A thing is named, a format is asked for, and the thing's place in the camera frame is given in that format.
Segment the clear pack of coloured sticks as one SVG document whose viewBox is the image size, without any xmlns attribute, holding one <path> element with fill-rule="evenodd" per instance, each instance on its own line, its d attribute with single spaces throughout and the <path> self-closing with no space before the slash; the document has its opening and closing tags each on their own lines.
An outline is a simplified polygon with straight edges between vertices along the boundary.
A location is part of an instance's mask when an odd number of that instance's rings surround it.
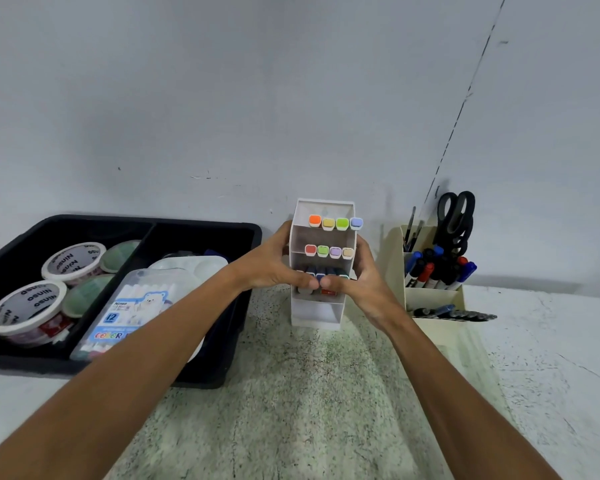
<svg viewBox="0 0 600 480">
<path fill-rule="evenodd" d="M 126 275 L 70 355 L 92 361 L 202 284 L 183 268 L 138 269 Z"/>
</svg>

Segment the blue pen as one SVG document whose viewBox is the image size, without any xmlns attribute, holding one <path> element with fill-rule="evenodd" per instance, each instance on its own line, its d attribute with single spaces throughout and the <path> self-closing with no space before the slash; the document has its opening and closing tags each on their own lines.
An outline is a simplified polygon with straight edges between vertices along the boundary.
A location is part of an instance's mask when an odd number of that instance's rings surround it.
<svg viewBox="0 0 600 480">
<path fill-rule="evenodd" d="M 437 308 L 421 307 L 412 311 L 412 315 L 421 319 L 436 319 L 448 315 L 455 309 L 455 307 L 456 306 L 453 304 L 443 305 Z"/>
</svg>

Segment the person's left forearm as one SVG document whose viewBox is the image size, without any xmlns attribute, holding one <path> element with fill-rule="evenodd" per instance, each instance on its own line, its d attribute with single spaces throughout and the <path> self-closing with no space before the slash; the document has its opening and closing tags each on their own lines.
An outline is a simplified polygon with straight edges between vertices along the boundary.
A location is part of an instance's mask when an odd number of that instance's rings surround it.
<svg viewBox="0 0 600 480">
<path fill-rule="evenodd" d="M 0 480 L 102 480 L 247 287 L 225 266 L 92 361 L 0 444 Z"/>
</svg>

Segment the green lid round tub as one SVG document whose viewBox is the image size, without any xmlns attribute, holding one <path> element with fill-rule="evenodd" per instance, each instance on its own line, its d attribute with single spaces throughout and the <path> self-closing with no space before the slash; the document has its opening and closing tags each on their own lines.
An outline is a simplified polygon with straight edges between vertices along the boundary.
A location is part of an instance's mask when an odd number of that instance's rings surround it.
<svg viewBox="0 0 600 480">
<path fill-rule="evenodd" d="M 99 267 L 105 274 L 116 274 L 135 252 L 141 240 L 121 242 L 108 248 L 99 261 Z"/>
<path fill-rule="evenodd" d="M 113 274 L 100 274 L 69 289 L 62 302 L 61 313 L 69 319 L 79 320 L 113 277 Z"/>
</svg>

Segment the set of coloured cap markers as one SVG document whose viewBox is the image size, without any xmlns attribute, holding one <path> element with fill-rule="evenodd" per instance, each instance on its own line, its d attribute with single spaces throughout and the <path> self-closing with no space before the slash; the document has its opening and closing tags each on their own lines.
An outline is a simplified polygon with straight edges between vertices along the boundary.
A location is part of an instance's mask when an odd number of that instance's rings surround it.
<svg viewBox="0 0 600 480">
<path fill-rule="evenodd" d="M 296 214 L 290 233 L 290 265 L 296 271 L 350 278 L 356 256 L 356 239 L 362 229 L 361 217 L 337 212 L 309 211 Z"/>
</svg>

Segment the person's left hand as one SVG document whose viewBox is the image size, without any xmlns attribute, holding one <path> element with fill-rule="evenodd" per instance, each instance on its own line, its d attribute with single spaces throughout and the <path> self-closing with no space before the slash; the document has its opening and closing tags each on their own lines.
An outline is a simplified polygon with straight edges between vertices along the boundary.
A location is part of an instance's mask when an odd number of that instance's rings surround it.
<svg viewBox="0 0 600 480">
<path fill-rule="evenodd" d="M 283 262 L 288 255 L 292 221 L 285 221 L 268 240 L 231 263 L 223 272 L 229 289 L 240 293 L 250 289 L 290 285 L 290 271 Z"/>
</svg>

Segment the white paint palette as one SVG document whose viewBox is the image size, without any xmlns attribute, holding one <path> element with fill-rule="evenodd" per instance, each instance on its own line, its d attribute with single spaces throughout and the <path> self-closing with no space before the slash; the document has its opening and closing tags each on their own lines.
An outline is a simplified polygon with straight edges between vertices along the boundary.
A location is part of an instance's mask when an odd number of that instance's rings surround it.
<svg viewBox="0 0 600 480">
<path fill-rule="evenodd" d="M 166 257 L 149 266 L 147 273 L 150 276 L 160 276 L 162 281 L 159 284 L 165 282 L 169 291 L 167 298 L 163 300 L 160 311 L 152 313 L 149 318 L 144 319 L 141 322 L 142 325 L 151 322 L 156 316 L 199 288 L 227 265 L 228 261 L 224 257 L 190 255 Z"/>
</svg>

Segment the person's right forearm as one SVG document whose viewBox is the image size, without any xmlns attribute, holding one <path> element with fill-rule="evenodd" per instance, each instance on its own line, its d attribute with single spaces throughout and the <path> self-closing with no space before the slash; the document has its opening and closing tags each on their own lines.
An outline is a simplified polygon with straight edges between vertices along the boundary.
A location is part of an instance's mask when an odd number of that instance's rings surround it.
<svg viewBox="0 0 600 480">
<path fill-rule="evenodd" d="M 562 480 L 400 306 L 378 319 L 455 480 Z"/>
</svg>

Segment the bunch of whiteboard markers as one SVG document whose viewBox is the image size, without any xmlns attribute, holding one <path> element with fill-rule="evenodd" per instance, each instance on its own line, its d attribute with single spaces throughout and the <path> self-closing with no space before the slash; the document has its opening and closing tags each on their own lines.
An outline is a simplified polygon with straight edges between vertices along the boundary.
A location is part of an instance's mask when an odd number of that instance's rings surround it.
<svg viewBox="0 0 600 480">
<path fill-rule="evenodd" d="M 404 258 L 404 285 L 410 289 L 457 291 L 476 272 L 476 263 L 466 257 L 448 257 L 437 245 L 423 251 L 408 251 Z"/>
</svg>

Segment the white lid round tub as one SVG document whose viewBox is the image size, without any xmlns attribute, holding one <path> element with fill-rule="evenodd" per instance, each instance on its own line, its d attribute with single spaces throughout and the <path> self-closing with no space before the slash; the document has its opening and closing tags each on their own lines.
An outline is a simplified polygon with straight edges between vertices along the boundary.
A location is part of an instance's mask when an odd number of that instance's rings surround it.
<svg viewBox="0 0 600 480">
<path fill-rule="evenodd" d="M 74 322 L 63 313 L 64 282 L 42 280 L 0 300 L 0 338 L 24 348 L 64 340 Z"/>
<path fill-rule="evenodd" d="M 62 282 L 67 288 L 103 274 L 100 261 L 106 247 L 99 242 L 83 242 L 60 250 L 49 257 L 41 268 L 44 280 Z"/>
</svg>

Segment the black scissors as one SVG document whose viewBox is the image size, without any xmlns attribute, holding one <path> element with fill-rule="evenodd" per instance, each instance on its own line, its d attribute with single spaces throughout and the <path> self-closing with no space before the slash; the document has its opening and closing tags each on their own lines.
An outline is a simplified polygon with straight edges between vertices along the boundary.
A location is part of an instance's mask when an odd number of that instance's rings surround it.
<svg viewBox="0 0 600 480">
<path fill-rule="evenodd" d="M 436 210 L 438 224 L 433 244 L 441 247 L 446 255 L 463 256 L 473 230 L 474 209 L 475 195 L 470 191 L 443 194 Z"/>
</svg>

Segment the white tiered marker holder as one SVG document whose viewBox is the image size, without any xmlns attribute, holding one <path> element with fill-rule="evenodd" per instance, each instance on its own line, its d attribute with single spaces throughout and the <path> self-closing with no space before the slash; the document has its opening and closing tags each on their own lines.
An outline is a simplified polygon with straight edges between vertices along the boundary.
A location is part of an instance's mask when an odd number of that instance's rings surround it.
<svg viewBox="0 0 600 480">
<path fill-rule="evenodd" d="M 353 201 L 298 199 L 290 231 L 291 268 L 317 280 L 327 275 L 350 279 L 362 225 Z M 346 295 L 335 290 L 293 287 L 291 323 L 296 327 L 339 330 L 345 300 Z"/>
</svg>

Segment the beige desk organizer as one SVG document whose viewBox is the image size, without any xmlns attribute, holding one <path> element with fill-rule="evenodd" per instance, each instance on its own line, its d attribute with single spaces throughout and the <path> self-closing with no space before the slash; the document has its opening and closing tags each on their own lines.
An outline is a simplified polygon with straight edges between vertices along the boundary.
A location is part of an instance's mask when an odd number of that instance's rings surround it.
<svg viewBox="0 0 600 480">
<path fill-rule="evenodd" d="M 404 285 L 404 257 L 402 251 L 402 227 L 392 228 L 386 235 L 378 254 L 379 268 L 392 293 L 407 310 L 437 308 L 453 304 L 456 310 L 465 310 L 463 289 L 455 291 L 407 288 Z M 461 333 L 467 324 L 439 319 L 416 319 L 419 327 L 438 347 L 451 350 L 461 343 Z"/>
</svg>

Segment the person's right hand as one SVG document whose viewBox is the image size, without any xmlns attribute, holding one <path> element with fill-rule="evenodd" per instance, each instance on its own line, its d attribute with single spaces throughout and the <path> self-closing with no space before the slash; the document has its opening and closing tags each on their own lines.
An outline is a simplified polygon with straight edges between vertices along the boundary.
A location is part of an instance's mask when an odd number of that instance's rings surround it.
<svg viewBox="0 0 600 480">
<path fill-rule="evenodd" d="M 407 314 L 384 281 L 368 242 L 360 235 L 356 239 L 353 268 L 356 279 L 350 279 L 351 292 L 347 296 L 352 298 L 369 322 L 387 333 L 394 324 L 406 318 Z"/>
</svg>

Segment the black divided plastic tray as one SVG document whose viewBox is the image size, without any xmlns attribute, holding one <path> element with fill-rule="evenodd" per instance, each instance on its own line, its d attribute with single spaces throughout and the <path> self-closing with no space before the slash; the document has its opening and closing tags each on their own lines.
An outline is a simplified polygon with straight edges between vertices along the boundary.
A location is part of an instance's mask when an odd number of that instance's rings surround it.
<svg viewBox="0 0 600 480">
<path fill-rule="evenodd" d="M 129 272 L 147 268 L 177 251 L 203 254 L 211 250 L 232 262 L 260 245 L 262 230 L 252 223 L 70 214 L 51 216 L 0 249 L 0 299 L 24 285 L 39 281 L 44 261 L 55 251 L 81 242 L 98 242 L 109 248 L 129 240 L 141 242 L 66 339 L 56 345 L 24 348 L 0 338 L 0 374 L 75 376 L 89 363 L 71 360 L 71 353 Z"/>
</svg>

